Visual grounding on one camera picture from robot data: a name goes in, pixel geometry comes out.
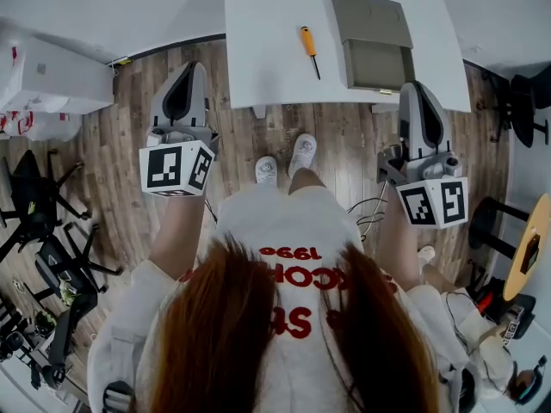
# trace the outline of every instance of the orange screwdriver handle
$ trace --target orange screwdriver handle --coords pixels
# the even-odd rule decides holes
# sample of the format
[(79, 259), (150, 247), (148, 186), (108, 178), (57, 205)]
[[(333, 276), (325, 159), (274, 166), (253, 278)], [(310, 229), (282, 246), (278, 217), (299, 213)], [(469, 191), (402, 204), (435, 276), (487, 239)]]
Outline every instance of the orange screwdriver handle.
[(316, 56), (316, 48), (313, 45), (313, 38), (310, 29), (307, 26), (300, 28), (300, 37), (302, 38), (302, 44), (306, 49), (306, 53), (311, 57)]

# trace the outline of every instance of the round wooden tabletop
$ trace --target round wooden tabletop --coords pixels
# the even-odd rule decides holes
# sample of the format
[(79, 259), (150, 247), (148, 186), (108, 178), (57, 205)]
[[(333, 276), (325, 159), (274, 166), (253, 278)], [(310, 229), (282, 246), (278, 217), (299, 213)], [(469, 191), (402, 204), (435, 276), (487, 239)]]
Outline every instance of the round wooden tabletop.
[[(532, 210), (532, 213), (528, 218), (528, 222), (526, 222), (523, 238), (521, 239), (520, 244), (517, 247), (517, 251), (515, 252), (515, 256), (513, 257), (511, 271), (509, 272), (503, 291), (503, 298), (506, 301), (514, 299), (522, 291), (524, 285), (534, 273), (537, 265), (543, 257), (543, 250), (545, 249), (545, 243), (548, 238), (550, 209), (551, 200), (549, 199), (548, 194), (545, 193), (537, 201), (534, 210)], [(525, 274), (521, 271), (521, 269), (524, 263), (526, 249), (529, 247), (530, 241), (532, 241), (536, 235), (540, 237), (538, 243), (538, 257)]]

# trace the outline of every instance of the white sneaker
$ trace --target white sneaker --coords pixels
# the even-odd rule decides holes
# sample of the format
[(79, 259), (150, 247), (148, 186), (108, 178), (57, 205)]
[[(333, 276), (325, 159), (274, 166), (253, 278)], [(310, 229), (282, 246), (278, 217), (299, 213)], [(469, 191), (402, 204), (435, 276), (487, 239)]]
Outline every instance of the white sneaker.
[(423, 272), (423, 267), (432, 262), (435, 256), (436, 252), (434, 251), (434, 248), (432, 246), (426, 245), (421, 248), (417, 253), (419, 270)]
[(308, 133), (302, 133), (294, 143), (293, 157), (289, 164), (289, 177), (293, 179), (298, 169), (309, 169), (316, 154), (318, 143), (316, 138)]
[(264, 156), (257, 160), (255, 166), (257, 183), (277, 186), (277, 162), (272, 156)]

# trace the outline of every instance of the white table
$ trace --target white table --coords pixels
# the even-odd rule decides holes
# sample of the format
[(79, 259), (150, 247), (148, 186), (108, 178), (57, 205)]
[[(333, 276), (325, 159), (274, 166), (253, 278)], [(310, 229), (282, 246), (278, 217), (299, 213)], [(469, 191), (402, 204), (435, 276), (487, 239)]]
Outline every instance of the white table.
[[(348, 89), (331, 0), (225, 0), (232, 108), (302, 102), (397, 104), (399, 95)], [(402, 4), (413, 42), (416, 79), (446, 109), (470, 112), (461, 51), (443, 0)], [(321, 80), (300, 42), (312, 31)]]

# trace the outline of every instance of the gray box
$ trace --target gray box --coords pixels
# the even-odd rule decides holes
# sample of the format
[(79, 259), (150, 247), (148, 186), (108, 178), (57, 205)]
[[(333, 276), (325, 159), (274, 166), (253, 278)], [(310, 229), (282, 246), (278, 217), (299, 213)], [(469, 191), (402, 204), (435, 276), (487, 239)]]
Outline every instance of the gray box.
[(332, 0), (350, 89), (399, 91), (415, 79), (412, 37), (402, 5), (390, 0)]

